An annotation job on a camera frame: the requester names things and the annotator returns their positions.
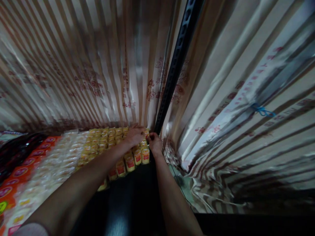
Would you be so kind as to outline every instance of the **orange packaging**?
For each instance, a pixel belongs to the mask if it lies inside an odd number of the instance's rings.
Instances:
[[[52,146],[54,146],[55,145],[54,143],[57,142],[58,139],[60,139],[60,138],[61,138],[61,136],[50,136],[50,137],[46,138],[43,143],[49,143]]]
[[[37,149],[48,149],[54,146],[54,143],[42,143]]]
[[[31,178],[34,165],[16,167],[10,175],[10,178],[17,178],[21,181],[28,181]]]
[[[0,187],[0,214],[5,210],[15,207],[15,194],[17,186],[2,186]]]
[[[32,151],[32,153],[29,155],[29,157],[38,157],[38,156],[46,156],[46,152],[50,151],[50,148],[47,149],[35,149]]]
[[[34,156],[34,157],[28,157],[26,158],[21,166],[31,166],[34,165],[34,167],[38,167],[39,163],[41,162],[42,156]]]

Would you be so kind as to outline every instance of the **finger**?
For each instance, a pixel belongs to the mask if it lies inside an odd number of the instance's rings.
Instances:
[[[150,136],[152,136],[152,137],[153,137],[153,139],[154,139],[154,138],[156,138],[156,137],[157,137],[157,138],[159,138],[158,134],[157,134],[157,133],[155,133],[155,132],[153,132],[153,133],[149,133],[149,135],[150,135]]]
[[[138,123],[135,123],[131,126],[131,128],[135,128],[138,125]]]

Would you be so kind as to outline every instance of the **red label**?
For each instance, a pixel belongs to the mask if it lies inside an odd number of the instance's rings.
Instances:
[[[35,158],[26,159],[26,160],[23,162],[22,165],[23,165],[23,166],[29,166],[29,165],[33,164],[35,160],[36,160]]]
[[[24,175],[29,169],[27,169],[26,167],[25,168],[21,168],[21,169],[18,169],[16,172],[14,172],[13,176],[14,177],[19,177],[21,175]]]
[[[12,191],[12,187],[8,186],[8,187],[4,187],[3,189],[1,189],[0,191],[0,198],[7,196],[11,191]]]
[[[128,165],[129,168],[135,166],[133,160],[127,161],[127,165]]]
[[[49,148],[51,146],[51,144],[42,144],[41,146],[39,146],[39,149],[46,149]]]
[[[118,172],[118,174],[124,173],[125,172],[124,167],[123,166],[117,167],[117,172]]]
[[[18,179],[12,179],[12,180],[8,181],[5,185],[12,185],[12,184],[16,184],[18,182],[19,182]]]
[[[48,138],[48,139],[45,140],[46,143],[53,143],[55,141],[56,141],[55,138]]]
[[[40,156],[40,155],[43,155],[43,154],[44,154],[43,150],[37,150],[37,151],[33,152],[31,154],[31,156]]]

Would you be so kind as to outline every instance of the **beige striped fabric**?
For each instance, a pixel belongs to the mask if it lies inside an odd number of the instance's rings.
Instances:
[[[178,15],[169,0],[1,1],[0,129],[152,127]]]
[[[205,2],[163,126],[165,156],[193,178],[195,211],[311,210],[305,199],[233,201],[315,184],[314,10],[313,1]]]

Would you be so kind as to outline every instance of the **red packaging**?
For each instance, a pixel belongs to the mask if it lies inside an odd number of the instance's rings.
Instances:
[[[16,167],[9,178],[17,178],[21,181],[28,181],[31,177],[34,165]]]
[[[34,157],[28,157],[24,160],[21,166],[31,166],[33,165],[34,168],[37,168],[39,163],[41,162],[42,156],[34,156]]]
[[[43,143],[49,143],[52,146],[55,146],[55,142],[57,142],[58,139],[60,139],[60,138],[61,138],[61,136],[50,136],[50,137],[46,138]]]
[[[29,157],[39,157],[39,156],[46,156],[46,152],[50,151],[50,148],[47,149],[35,149],[32,151],[32,153],[29,155]]]

